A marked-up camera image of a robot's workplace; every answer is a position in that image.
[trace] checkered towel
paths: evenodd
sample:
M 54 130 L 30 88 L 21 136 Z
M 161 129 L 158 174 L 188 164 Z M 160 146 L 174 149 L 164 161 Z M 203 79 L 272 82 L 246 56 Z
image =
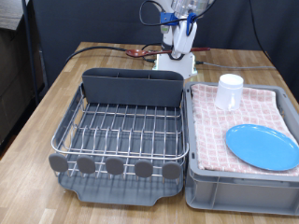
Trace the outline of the checkered towel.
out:
M 262 175 L 299 176 L 299 166 L 289 171 L 272 172 L 251 166 L 226 146 L 226 132 L 239 124 L 258 124 L 284 133 L 296 143 L 278 112 L 273 91 L 244 88 L 240 108 L 236 111 L 218 109 L 214 102 L 217 87 L 196 84 L 192 86 L 193 118 L 196 134 L 198 167 Z

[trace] white robot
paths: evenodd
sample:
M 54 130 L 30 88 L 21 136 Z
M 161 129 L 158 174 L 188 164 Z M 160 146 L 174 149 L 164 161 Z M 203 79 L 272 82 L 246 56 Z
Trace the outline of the white robot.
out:
M 164 35 L 162 49 L 171 49 L 171 54 L 158 54 L 153 67 L 154 70 L 175 71 L 188 78 L 197 74 L 195 57 L 191 53 L 192 43 L 195 38 L 196 20 L 205 14 L 214 0 L 155 0 L 145 3 L 154 3 L 161 12 L 161 23 L 175 21 L 161 25 Z

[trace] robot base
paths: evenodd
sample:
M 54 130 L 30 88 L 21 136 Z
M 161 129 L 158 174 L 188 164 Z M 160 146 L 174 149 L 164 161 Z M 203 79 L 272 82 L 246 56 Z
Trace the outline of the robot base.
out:
M 186 54 L 181 60 L 171 60 L 167 54 L 158 54 L 152 70 L 164 70 L 180 73 L 184 79 L 197 75 L 195 56 Z

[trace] cable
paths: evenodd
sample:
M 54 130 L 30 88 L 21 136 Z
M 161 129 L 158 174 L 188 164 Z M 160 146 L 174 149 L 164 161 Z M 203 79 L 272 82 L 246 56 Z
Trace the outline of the cable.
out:
M 186 21 L 186 20 L 187 20 L 187 19 L 179 19 L 179 20 L 173 20 L 173 21 L 166 21 L 166 22 L 162 22 L 162 23 L 153 23 L 153 24 L 145 23 L 145 22 L 143 22 L 143 20 L 142 20 L 142 16 L 141 16 L 141 14 L 142 14 L 142 8 L 143 8 L 143 6 L 144 6 L 146 3 L 148 3 L 148 2 L 149 2 L 149 3 L 153 3 L 153 4 L 158 5 L 158 6 L 161 8 L 161 10 L 162 10 L 163 12 L 165 12 L 165 10 L 163 9 L 163 7 L 162 7 L 159 3 L 155 2 L 155 1 L 151 1 L 151 0 L 146 0 L 146 1 L 144 1 L 144 2 L 141 4 L 140 9 L 139 9 L 139 19 L 140 19 L 141 23 L 144 24 L 144 25 L 146 25 L 146 26 L 160 26 L 160 25 L 167 25 L 168 23 L 171 23 L 171 22 L 175 22 L 175 21 Z
M 212 6 L 215 4 L 216 1 L 217 1 L 217 0 L 214 0 L 214 1 L 213 1 L 213 2 L 206 8 L 206 10 L 205 10 L 204 12 L 202 12 L 202 13 L 199 14 L 198 16 L 194 17 L 192 23 L 194 23 L 198 18 L 200 18 L 200 17 L 203 16 L 204 14 L 206 14 L 206 12 L 208 12 L 208 11 L 212 8 Z M 146 1 L 144 1 L 144 2 L 141 4 L 140 9 L 139 9 L 139 19 L 140 19 L 141 23 L 144 24 L 144 25 L 146 25 L 146 26 L 160 26 L 160 25 L 167 25 L 167 24 L 172 23 L 172 22 L 176 22 L 176 21 L 186 21 L 186 20 L 187 20 L 187 18 L 185 18 L 185 19 L 178 19 L 178 20 L 166 21 L 166 22 L 161 22 L 161 23 L 153 23 L 153 24 L 145 23 L 145 22 L 143 22 L 143 20 L 142 20 L 142 16 L 141 16 L 141 14 L 142 14 L 142 8 L 143 8 L 143 6 L 144 6 L 146 3 L 153 3 L 153 4 L 156 4 L 156 5 L 158 5 L 158 6 L 161 8 L 161 10 L 162 10 L 163 12 L 165 12 L 164 8 L 163 8 L 159 3 L 155 2 L 155 1 L 151 1 L 151 0 L 146 0 Z
M 90 50 L 90 49 L 114 49 L 114 50 L 119 50 L 119 51 L 126 51 L 127 49 L 120 49 L 120 48 L 114 48 L 114 47 L 107 47 L 107 46 L 94 46 L 94 47 L 89 47 L 89 48 L 86 48 L 86 49 L 81 49 L 81 50 L 78 50 L 74 53 L 72 53 L 70 56 L 68 56 L 68 58 L 65 60 L 65 64 L 68 63 L 68 61 L 73 58 L 75 55 L 85 51 L 85 50 Z
M 206 14 L 206 13 L 213 7 L 213 5 L 215 4 L 216 1 L 217 1 L 217 0 L 214 0 L 214 1 L 213 1 L 213 2 L 206 8 L 206 10 L 205 10 L 204 12 L 202 12 L 201 14 L 199 14 L 198 16 L 196 16 L 196 17 L 194 17 L 194 18 L 192 19 L 191 28 L 190 28 L 190 31 L 187 33 L 187 36 L 189 36 L 190 33 L 192 32 L 193 24 L 196 22 L 196 20 L 197 20 L 198 18 L 200 18 L 201 16 L 203 16 L 204 14 Z
M 259 46 L 260 46 L 260 49 L 263 51 L 264 55 L 268 58 L 268 60 L 272 63 L 272 60 L 270 58 L 270 56 L 265 52 L 265 50 L 263 49 L 263 46 L 260 42 L 260 39 L 257 35 L 257 32 L 256 32 L 256 27 L 255 27 L 255 21 L 254 21 L 254 15 L 253 15 L 253 10 L 252 10 L 252 4 L 251 4 L 251 0 L 249 0 L 249 5 L 250 5 L 250 13 L 251 13 L 251 20 L 252 20 L 252 26 L 253 26 L 253 31 L 254 31 L 254 35 L 255 35 L 255 38 L 256 38 L 256 41 L 258 42 Z
M 224 65 L 214 64 L 214 63 L 199 62 L 199 61 L 196 61 L 196 64 L 207 64 L 207 65 L 216 66 L 216 67 L 235 68 L 235 69 L 252 69 L 252 68 L 273 68 L 273 69 L 276 69 L 276 67 L 274 67 L 274 66 L 233 67 L 233 66 L 224 66 Z
M 200 18 L 201 16 L 204 16 L 204 14 L 206 14 L 206 12 L 208 12 L 216 3 L 217 0 L 214 0 L 207 8 L 205 11 L 203 11 L 201 14 L 199 14 L 198 16 L 194 17 L 194 21 L 197 20 L 198 18 Z
M 148 44 L 145 45 L 142 49 L 147 48 L 148 46 L 152 46 L 152 45 L 162 45 L 162 43 L 153 43 L 153 44 Z M 142 57 L 144 61 L 147 61 L 148 63 L 155 63 L 154 59 L 146 59 L 145 57 Z

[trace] wire rack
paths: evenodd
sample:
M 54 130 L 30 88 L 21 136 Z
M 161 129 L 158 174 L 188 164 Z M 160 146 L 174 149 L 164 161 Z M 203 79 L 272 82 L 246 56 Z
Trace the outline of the wire rack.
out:
M 76 108 L 69 108 L 65 116 L 71 119 L 61 123 L 52 146 L 66 156 L 69 176 L 80 173 L 77 159 L 88 155 L 95 163 L 95 178 L 102 175 L 110 178 L 106 159 L 117 157 L 123 161 L 123 179 L 135 175 L 137 161 L 146 160 L 152 164 L 152 176 L 164 181 L 164 164 L 171 161 L 182 166 L 188 153 L 180 108 L 88 104 L 82 94 Z M 63 137 L 57 142 L 56 135 L 62 128 Z

